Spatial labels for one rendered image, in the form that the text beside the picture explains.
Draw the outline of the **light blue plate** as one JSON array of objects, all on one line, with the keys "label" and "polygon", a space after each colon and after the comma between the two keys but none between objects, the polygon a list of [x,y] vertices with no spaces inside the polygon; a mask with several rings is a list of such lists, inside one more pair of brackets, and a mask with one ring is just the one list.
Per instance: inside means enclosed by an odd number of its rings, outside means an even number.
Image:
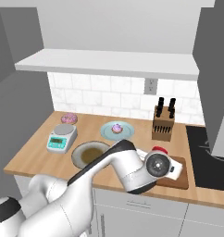
[{"label": "light blue plate", "polygon": [[[120,124],[123,128],[121,133],[113,133],[112,126],[114,124]],[[125,121],[114,120],[107,122],[100,129],[101,136],[109,141],[118,141],[121,139],[130,139],[130,137],[134,134],[134,128]]]}]

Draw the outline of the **wooden knife block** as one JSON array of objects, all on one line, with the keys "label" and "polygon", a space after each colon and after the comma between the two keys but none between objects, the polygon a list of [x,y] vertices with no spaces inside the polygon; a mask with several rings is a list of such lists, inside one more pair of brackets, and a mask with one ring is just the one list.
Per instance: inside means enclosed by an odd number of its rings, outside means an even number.
[{"label": "wooden knife block", "polygon": [[175,122],[174,110],[168,110],[167,106],[162,108],[156,106],[153,126],[152,126],[152,139],[169,142],[171,140],[172,130]]}]

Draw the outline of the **brown wooden cutting board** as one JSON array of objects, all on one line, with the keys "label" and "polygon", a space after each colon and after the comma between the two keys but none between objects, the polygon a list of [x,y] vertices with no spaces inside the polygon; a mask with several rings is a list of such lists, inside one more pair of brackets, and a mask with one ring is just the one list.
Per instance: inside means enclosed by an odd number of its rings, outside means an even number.
[{"label": "brown wooden cutting board", "polygon": [[187,190],[189,188],[189,182],[185,159],[179,156],[173,156],[172,159],[182,164],[180,176],[175,181],[170,178],[163,178],[158,180],[156,184],[163,187]]}]

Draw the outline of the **white kitchen scale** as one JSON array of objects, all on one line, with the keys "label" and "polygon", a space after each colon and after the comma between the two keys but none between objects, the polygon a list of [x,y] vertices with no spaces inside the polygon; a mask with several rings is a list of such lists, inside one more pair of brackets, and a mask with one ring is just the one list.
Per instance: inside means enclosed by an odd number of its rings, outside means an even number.
[{"label": "white kitchen scale", "polygon": [[78,132],[75,125],[58,124],[51,131],[46,144],[47,151],[54,154],[65,154],[73,145]]}]

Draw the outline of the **grey drawer front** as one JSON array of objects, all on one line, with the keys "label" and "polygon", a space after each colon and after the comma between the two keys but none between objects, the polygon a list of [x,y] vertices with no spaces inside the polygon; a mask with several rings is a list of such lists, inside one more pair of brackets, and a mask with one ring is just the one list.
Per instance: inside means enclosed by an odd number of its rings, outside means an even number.
[{"label": "grey drawer front", "polygon": [[[155,214],[169,218],[183,219],[187,203],[165,200],[161,198],[154,198],[143,195],[136,195],[130,193],[121,193],[103,189],[94,189],[95,202],[99,206],[110,206],[121,209],[133,210],[143,213]],[[127,201],[146,203],[151,205],[150,208],[143,208],[141,206],[128,206]]]},{"label": "grey drawer front", "polygon": [[224,209],[189,204],[184,220],[186,222],[224,228]]}]

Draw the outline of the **red round object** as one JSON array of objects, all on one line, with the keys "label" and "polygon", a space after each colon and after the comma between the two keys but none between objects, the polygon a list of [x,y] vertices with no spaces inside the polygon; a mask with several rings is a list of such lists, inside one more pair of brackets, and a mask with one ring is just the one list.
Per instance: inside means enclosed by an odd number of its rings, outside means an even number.
[{"label": "red round object", "polygon": [[152,151],[160,151],[160,152],[163,152],[165,154],[168,154],[168,151],[164,147],[161,147],[161,146],[154,146],[152,148]]}]

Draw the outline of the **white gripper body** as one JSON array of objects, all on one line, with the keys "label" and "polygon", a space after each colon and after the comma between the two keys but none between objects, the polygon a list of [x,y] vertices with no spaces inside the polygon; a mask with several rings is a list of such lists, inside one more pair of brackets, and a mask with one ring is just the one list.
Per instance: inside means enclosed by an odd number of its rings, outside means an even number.
[{"label": "white gripper body", "polygon": [[172,173],[172,179],[175,181],[181,174],[182,172],[182,163],[177,162],[176,160],[171,161],[172,167],[174,168],[171,173]]}]

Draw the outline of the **pink frosted cupcake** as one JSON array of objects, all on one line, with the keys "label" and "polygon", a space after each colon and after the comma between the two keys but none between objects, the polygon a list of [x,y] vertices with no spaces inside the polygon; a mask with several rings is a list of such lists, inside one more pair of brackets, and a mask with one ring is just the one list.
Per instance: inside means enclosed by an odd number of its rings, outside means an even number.
[{"label": "pink frosted cupcake", "polygon": [[120,124],[114,124],[111,130],[113,133],[121,133],[123,131],[123,128]]}]

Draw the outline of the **grey cupboard door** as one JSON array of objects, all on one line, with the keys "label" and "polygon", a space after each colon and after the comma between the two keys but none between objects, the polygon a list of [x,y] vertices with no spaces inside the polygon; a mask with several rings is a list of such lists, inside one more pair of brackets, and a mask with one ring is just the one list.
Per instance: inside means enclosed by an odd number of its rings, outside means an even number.
[{"label": "grey cupboard door", "polygon": [[99,236],[101,218],[105,217],[105,237],[179,237],[182,220],[159,215],[121,209],[110,206],[95,206]]}]

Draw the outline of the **white wall shelf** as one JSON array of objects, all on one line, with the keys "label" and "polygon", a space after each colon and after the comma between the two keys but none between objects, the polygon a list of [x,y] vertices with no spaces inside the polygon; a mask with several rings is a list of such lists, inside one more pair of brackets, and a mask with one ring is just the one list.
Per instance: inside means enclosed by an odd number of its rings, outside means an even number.
[{"label": "white wall shelf", "polygon": [[42,49],[15,64],[17,70],[196,81],[192,55]]}]

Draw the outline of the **pink frosted donut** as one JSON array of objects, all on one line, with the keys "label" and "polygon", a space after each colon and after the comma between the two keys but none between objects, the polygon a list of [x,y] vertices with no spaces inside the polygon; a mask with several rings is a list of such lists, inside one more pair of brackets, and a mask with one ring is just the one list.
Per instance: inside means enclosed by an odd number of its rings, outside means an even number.
[{"label": "pink frosted donut", "polygon": [[76,124],[78,117],[75,113],[67,113],[61,117],[61,122],[66,124]]}]

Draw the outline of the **grey tall cabinet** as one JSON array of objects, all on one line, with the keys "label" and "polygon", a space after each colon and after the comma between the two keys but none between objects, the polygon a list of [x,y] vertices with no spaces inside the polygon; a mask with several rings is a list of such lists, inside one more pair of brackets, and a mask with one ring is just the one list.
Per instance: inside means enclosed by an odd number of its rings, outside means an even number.
[{"label": "grey tall cabinet", "polygon": [[34,7],[0,7],[0,197],[21,197],[4,167],[54,111],[45,72],[15,64],[44,48]]}]

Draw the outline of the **grey plate with brown pastry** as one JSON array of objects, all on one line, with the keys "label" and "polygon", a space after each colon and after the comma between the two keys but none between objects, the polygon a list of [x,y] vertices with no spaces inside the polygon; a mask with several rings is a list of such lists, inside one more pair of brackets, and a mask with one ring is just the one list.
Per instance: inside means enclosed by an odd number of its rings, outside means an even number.
[{"label": "grey plate with brown pastry", "polygon": [[82,143],[73,150],[71,154],[72,163],[77,168],[83,169],[101,156],[108,148],[107,143],[98,141]]}]

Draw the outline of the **black hob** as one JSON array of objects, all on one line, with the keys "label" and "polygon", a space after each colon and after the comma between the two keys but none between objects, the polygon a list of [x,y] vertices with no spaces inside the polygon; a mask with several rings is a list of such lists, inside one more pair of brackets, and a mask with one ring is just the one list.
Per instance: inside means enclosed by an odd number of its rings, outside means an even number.
[{"label": "black hob", "polygon": [[204,127],[187,126],[195,185],[224,191],[224,157],[212,156]]}]

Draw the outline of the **grey range hood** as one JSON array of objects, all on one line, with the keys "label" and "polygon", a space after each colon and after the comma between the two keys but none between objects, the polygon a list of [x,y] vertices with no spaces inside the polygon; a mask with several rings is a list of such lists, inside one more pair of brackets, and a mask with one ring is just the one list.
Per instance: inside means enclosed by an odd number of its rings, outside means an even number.
[{"label": "grey range hood", "polygon": [[210,153],[224,157],[224,0],[202,8],[193,57]]}]

